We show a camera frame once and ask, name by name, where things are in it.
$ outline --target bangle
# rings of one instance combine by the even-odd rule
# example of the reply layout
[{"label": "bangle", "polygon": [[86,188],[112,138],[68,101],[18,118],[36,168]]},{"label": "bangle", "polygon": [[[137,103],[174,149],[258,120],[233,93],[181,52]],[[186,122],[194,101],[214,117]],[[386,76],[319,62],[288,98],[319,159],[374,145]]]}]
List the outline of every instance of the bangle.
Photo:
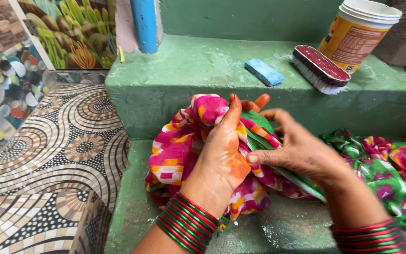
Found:
[{"label": "bangle", "polygon": [[220,222],[183,194],[176,193],[162,211],[157,224],[190,253],[202,254]]},{"label": "bangle", "polygon": [[406,254],[406,240],[394,220],[354,229],[330,227],[342,253]]}]

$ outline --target bucket lid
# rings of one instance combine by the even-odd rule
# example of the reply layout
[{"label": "bucket lid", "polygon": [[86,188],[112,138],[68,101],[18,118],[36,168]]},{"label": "bucket lid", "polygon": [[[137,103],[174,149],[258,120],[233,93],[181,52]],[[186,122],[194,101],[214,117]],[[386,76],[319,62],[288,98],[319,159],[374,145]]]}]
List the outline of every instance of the bucket lid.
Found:
[{"label": "bucket lid", "polygon": [[342,5],[365,14],[383,17],[387,20],[390,20],[390,18],[398,20],[402,16],[402,12],[396,8],[368,0],[345,0]]}]

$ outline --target fabric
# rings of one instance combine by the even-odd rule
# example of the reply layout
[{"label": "fabric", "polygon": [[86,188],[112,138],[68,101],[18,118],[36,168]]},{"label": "fabric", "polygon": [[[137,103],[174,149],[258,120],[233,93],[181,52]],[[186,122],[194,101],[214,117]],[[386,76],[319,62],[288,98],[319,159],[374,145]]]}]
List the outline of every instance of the fabric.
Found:
[{"label": "fabric", "polygon": [[352,165],[406,230],[406,142],[370,136],[360,143],[346,129],[319,137]]},{"label": "fabric", "polygon": [[[164,207],[169,198],[179,191],[182,182],[192,171],[206,137],[221,122],[228,109],[228,103],[218,95],[194,95],[191,105],[181,109],[162,128],[153,141],[152,156],[148,161],[150,171],[145,178],[146,189],[156,205]],[[281,147],[269,122],[253,111],[243,111],[236,131],[239,135],[239,152],[243,156],[251,152],[252,145],[261,149]],[[234,190],[225,210],[225,215],[232,220],[240,214],[264,211],[271,202],[270,188],[291,198],[318,200],[298,187],[295,183],[311,189],[287,170],[280,169],[287,171],[290,179],[267,165],[251,165],[251,169],[244,182]]]}]

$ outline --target soap bar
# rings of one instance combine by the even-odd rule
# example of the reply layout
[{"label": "soap bar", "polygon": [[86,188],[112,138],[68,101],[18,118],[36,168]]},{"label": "soap bar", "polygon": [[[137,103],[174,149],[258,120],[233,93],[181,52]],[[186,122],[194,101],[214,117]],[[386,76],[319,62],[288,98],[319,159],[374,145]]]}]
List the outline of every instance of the soap bar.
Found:
[{"label": "soap bar", "polygon": [[245,68],[268,86],[280,84],[285,80],[283,75],[259,59],[246,61]]}]

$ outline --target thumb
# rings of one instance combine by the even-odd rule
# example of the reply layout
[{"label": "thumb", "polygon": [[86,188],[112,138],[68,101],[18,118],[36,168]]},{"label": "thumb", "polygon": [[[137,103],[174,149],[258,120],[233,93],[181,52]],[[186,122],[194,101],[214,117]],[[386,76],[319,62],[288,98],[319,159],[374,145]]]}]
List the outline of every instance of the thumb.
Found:
[{"label": "thumb", "polygon": [[284,167],[287,164],[288,156],[286,148],[278,150],[256,150],[247,155],[250,164],[265,164]]}]

